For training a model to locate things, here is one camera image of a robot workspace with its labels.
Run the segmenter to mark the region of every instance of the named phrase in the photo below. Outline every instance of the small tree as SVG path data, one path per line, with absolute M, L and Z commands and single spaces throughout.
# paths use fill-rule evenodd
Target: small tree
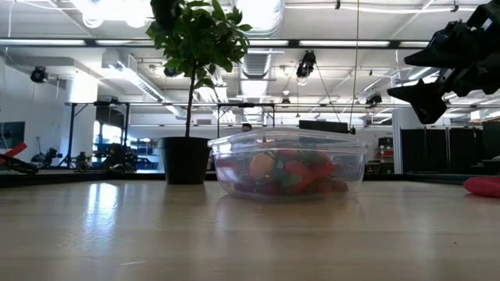
M 203 86 L 215 90 L 209 74 L 216 66 L 228 73 L 233 62 L 241 62 L 249 41 L 244 32 L 248 24 L 240 25 L 243 14 L 233 7 L 226 14 L 217 0 L 204 1 L 151 0 L 155 21 L 146 31 L 155 48 L 163 50 L 165 68 L 191 78 L 187 103 L 186 135 L 189 137 L 191 106 L 195 89 Z

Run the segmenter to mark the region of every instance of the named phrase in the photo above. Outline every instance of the desk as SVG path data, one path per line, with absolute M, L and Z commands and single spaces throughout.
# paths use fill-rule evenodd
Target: desk
M 269 204 L 217 183 L 0 190 L 2 280 L 496 280 L 500 201 L 367 182 L 357 200 Z

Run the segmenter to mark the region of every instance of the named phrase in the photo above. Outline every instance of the security camera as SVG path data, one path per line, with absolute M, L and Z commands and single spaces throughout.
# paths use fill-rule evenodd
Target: security camera
M 45 66 L 35 66 L 30 78 L 31 81 L 37 84 L 43 84 L 47 82 L 48 75 L 45 71 Z

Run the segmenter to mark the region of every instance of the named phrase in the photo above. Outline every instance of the black pot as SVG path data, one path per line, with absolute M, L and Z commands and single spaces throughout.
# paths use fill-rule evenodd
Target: black pot
M 163 164 L 168 184 L 203 184 L 210 154 L 208 141 L 201 137 L 163 138 Z

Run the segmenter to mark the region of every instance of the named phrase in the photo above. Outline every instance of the potted plant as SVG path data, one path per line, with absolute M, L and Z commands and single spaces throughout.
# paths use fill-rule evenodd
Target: potted plant
M 217 0 L 212 3 L 185 0 L 151 0 L 155 16 L 146 34 L 155 48 L 163 50 L 165 70 L 191 79 L 187 102 L 186 134 L 165 137 L 163 156 L 169 184 L 200 184 L 205 179 L 209 159 L 207 139 L 190 137 L 193 93 L 200 87 L 215 85 L 210 75 L 221 67 L 228 73 L 234 62 L 248 50 L 244 32 L 248 24 L 240 24 L 242 13 L 233 7 L 225 13 Z

